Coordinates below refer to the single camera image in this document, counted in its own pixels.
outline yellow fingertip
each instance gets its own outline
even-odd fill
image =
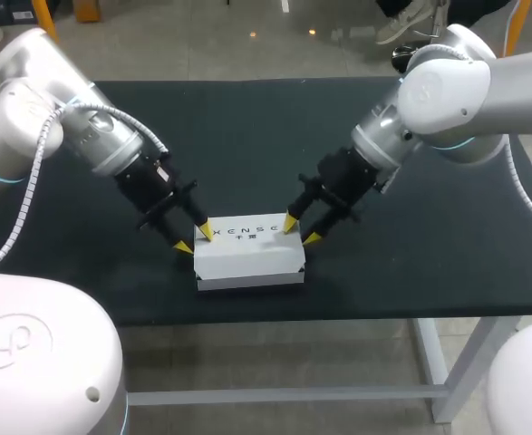
[[[176,245],[173,245],[173,247],[179,251],[187,252],[188,254],[193,255],[193,251],[183,240],[179,241]]]
[[[285,221],[284,221],[284,232],[288,233],[290,229],[292,229],[295,225],[295,223],[298,221],[295,217],[290,215],[289,213],[285,213]]]
[[[303,246],[309,245],[311,243],[317,242],[318,240],[321,240],[322,236],[320,236],[318,233],[312,233],[308,238],[304,241],[302,244]]]
[[[211,231],[209,219],[205,224],[199,227],[199,231],[201,231],[203,233],[203,236],[207,237],[209,241],[213,240],[213,231]]]

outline person's foot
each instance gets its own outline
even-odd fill
[[[377,32],[376,43],[378,45],[391,43],[409,27],[429,18],[434,12],[435,6],[432,0],[412,0],[410,5]]]

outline box lid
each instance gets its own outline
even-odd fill
[[[211,217],[213,241],[196,228],[195,272],[201,279],[298,272],[305,264],[299,226],[284,234],[285,213]]]

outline robot base logo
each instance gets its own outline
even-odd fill
[[[0,317],[0,370],[18,363],[41,361],[53,349],[48,326],[30,314]]]

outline metal table frame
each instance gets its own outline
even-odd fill
[[[129,393],[129,405],[431,399],[434,421],[451,423],[478,386],[500,347],[514,333],[520,318],[481,318],[450,372],[434,319],[413,319],[427,381],[425,385],[133,392]]]

